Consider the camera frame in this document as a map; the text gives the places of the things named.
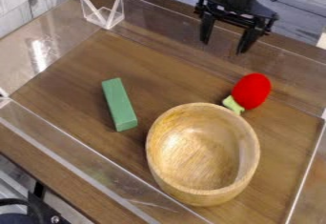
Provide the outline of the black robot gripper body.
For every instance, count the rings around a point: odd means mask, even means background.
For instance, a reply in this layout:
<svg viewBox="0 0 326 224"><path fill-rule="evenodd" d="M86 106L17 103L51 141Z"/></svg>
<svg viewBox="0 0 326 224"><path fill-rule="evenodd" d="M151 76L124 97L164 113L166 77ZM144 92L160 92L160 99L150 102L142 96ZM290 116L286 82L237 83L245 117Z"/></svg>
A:
<svg viewBox="0 0 326 224"><path fill-rule="evenodd" d="M215 16L215 21L229 22L245 29L265 26L265 34L271 31L278 13L265 7L258 0L199 0L195 13L203 18L204 12Z"/></svg>

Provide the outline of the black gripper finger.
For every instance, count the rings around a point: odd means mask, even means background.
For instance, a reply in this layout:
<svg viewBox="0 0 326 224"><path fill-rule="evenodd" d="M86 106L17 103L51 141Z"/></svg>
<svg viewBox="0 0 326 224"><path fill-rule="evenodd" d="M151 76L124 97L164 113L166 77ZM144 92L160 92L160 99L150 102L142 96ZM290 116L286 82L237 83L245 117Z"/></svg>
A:
<svg viewBox="0 0 326 224"><path fill-rule="evenodd" d="M212 32L215 23L215 16L210 12L203 13L202 25L200 25L200 40L204 44L208 43L210 34Z"/></svg>
<svg viewBox="0 0 326 224"><path fill-rule="evenodd" d="M255 25L254 27L247 28L243 31L242 37L239 39L239 43L237 46L237 53L245 53L255 44L258 39L263 36L265 34L265 26L262 25Z"/></svg>

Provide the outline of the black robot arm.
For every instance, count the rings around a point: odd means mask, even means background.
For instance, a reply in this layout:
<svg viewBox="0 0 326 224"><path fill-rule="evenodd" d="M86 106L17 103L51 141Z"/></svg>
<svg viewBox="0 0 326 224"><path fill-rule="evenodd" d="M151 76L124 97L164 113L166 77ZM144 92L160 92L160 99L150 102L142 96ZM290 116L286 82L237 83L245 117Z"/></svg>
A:
<svg viewBox="0 0 326 224"><path fill-rule="evenodd" d="M216 21L243 29L237 53L245 53L263 35L269 35L279 14L258 0L199 0L194 12L202 19L200 41L207 44Z"/></svg>

